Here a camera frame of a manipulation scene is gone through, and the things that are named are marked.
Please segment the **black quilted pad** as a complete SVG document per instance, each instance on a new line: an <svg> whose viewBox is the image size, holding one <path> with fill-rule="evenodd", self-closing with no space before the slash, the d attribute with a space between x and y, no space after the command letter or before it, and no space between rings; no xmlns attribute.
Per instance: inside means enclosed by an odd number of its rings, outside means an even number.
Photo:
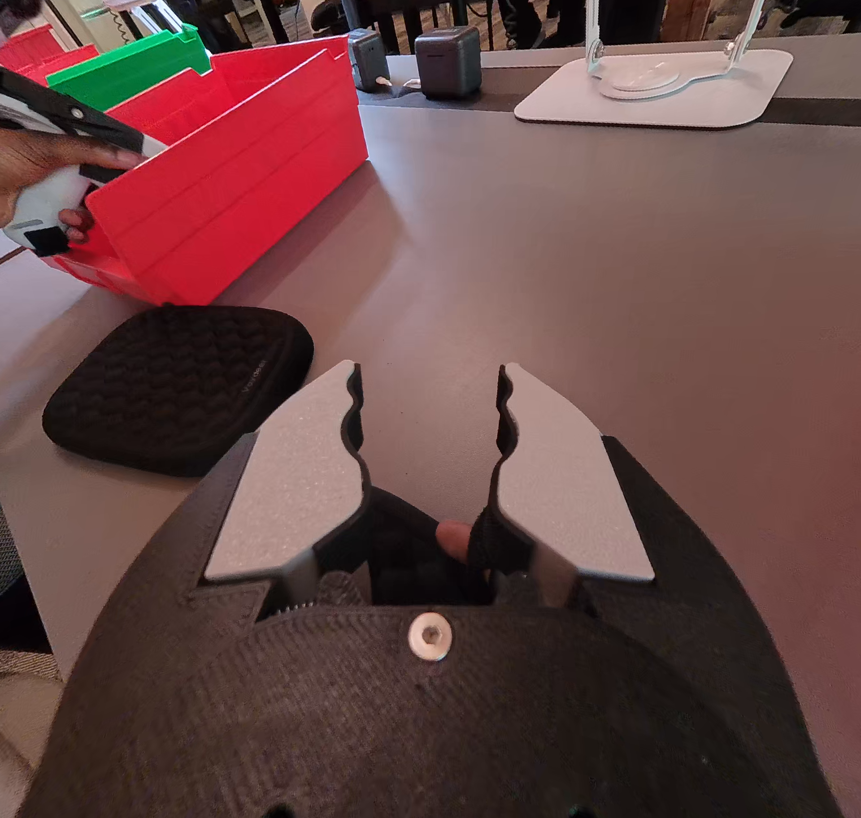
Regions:
<svg viewBox="0 0 861 818"><path fill-rule="evenodd" d="M81 361L46 404L42 428L83 458L202 477L300 390L313 357L307 328L280 311L152 308Z"/></svg>

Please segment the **person's left hand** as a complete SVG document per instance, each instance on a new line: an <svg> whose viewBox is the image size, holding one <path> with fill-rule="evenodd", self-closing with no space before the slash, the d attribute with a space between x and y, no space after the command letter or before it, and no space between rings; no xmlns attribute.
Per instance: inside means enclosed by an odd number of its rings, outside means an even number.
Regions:
<svg viewBox="0 0 861 818"><path fill-rule="evenodd" d="M91 136L31 130L1 131L1 226L7 227L22 192L65 167L93 165L127 171L143 163L140 153Z"/></svg>

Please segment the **green plastic bin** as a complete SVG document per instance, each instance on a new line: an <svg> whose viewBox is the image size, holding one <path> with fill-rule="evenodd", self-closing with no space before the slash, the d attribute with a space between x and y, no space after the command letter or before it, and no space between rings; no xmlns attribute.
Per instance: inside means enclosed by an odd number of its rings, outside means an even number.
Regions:
<svg viewBox="0 0 861 818"><path fill-rule="evenodd" d="M210 71L208 50L197 29L161 30L129 45L47 75L49 88L106 112L174 75Z"/></svg>

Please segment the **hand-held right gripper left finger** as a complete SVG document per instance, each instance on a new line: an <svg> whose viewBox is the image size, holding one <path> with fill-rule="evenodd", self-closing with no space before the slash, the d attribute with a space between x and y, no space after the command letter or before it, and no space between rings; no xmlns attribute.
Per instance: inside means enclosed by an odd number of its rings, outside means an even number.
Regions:
<svg viewBox="0 0 861 818"><path fill-rule="evenodd" d="M309 606L324 575L359 575L370 595L370 473L360 455L361 367L343 360L261 425L203 578L263 580L263 611Z"/></svg>

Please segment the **grey charger cube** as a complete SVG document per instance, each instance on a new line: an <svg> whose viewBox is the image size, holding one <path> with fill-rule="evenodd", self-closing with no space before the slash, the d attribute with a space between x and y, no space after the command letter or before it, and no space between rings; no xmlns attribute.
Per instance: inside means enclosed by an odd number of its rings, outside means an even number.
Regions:
<svg viewBox="0 0 861 818"><path fill-rule="evenodd" d="M392 86L387 55L377 30L359 28L347 35L350 68L358 91L378 92Z"/></svg>
<svg viewBox="0 0 861 818"><path fill-rule="evenodd" d="M464 100L482 83L479 30L454 26L416 38L414 54L420 90L428 100Z"/></svg>

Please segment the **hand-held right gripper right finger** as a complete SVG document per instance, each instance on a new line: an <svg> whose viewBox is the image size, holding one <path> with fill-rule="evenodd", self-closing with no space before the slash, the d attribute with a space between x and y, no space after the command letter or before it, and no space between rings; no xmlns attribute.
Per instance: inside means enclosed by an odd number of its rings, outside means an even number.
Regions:
<svg viewBox="0 0 861 818"><path fill-rule="evenodd" d="M500 459L492 520L505 573L527 573L549 606L583 579L647 585L655 570L609 459L587 415L519 364L500 367Z"/></svg>

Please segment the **person's right hand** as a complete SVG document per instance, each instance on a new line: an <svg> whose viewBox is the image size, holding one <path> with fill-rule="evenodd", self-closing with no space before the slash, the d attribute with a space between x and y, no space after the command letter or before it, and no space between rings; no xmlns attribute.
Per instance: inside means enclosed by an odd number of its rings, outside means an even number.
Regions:
<svg viewBox="0 0 861 818"><path fill-rule="evenodd" d="M444 520L436 526L436 543L446 556L467 565L471 532L470 524Z"/></svg>

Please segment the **red plastic bin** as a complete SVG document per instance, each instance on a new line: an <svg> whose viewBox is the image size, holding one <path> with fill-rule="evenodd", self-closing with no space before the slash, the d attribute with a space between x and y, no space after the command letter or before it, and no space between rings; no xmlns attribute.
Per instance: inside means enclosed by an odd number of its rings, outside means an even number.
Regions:
<svg viewBox="0 0 861 818"><path fill-rule="evenodd" d="M218 54L108 110L167 148L93 191L89 241L42 259L161 305L206 305L368 158L347 36Z"/></svg>
<svg viewBox="0 0 861 818"><path fill-rule="evenodd" d="M1 65L31 80L46 83L49 75L98 55L93 44L65 50L52 34L50 26L40 26L8 39L1 48Z"/></svg>

